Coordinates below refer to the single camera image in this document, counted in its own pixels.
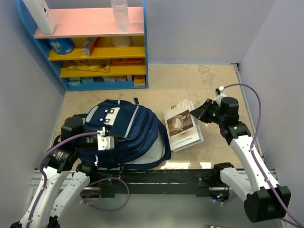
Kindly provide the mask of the navy blue student backpack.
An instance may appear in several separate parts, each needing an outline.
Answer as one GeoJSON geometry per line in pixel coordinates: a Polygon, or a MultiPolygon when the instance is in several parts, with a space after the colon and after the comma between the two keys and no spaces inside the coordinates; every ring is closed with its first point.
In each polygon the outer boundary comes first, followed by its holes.
{"type": "Polygon", "coordinates": [[[171,158],[164,124],[149,108],[125,100],[105,100],[84,118],[88,132],[107,130],[114,137],[112,150],[81,150],[80,160],[99,168],[149,170],[171,158]]]}

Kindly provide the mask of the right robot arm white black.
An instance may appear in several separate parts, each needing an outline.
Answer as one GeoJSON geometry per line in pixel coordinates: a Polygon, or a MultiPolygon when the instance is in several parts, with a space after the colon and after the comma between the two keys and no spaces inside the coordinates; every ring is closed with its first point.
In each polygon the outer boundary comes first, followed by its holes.
{"type": "Polygon", "coordinates": [[[229,163],[214,165],[209,181],[221,187],[224,184],[243,201],[245,213],[253,222],[282,219],[286,215],[291,192],[281,186],[270,173],[254,147],[248,127],[239,120],[238,100],[224,97],[220,101],[207,99],[191,111],[191,115],[204,123],[215,123],[220,134],[241,161],[247,177],[244,178],[229,163]]]}

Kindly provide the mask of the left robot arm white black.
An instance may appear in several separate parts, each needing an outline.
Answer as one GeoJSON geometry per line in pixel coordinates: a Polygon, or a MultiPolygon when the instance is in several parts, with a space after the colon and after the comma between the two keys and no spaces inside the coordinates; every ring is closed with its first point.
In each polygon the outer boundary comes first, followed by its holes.
{"type": "Polygon", "coordinates": [[[12,228],[60,227],[64,213],[83,188],[97,184],[97,167],[82,162],[65,188],[60,189],[78,159],[80,150],[97,147],[97,133],[86,131],[83,118],[84,115],[80,114],[65,120],[61,134],[39,165],[42,177],[34,198],[22,219],[11,224],[12,228]]]}

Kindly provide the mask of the white coffee photo book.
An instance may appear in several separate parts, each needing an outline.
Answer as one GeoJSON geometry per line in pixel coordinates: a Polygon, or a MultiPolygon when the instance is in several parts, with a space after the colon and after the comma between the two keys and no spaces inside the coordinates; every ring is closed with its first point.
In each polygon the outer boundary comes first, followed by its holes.
{"type": "Polygon", "coordinates": [[[190,112],[193,103],[183,100],[163,112],[171,151],[178,152],[203,142],[203,135],[198,120],[190,112]]]}

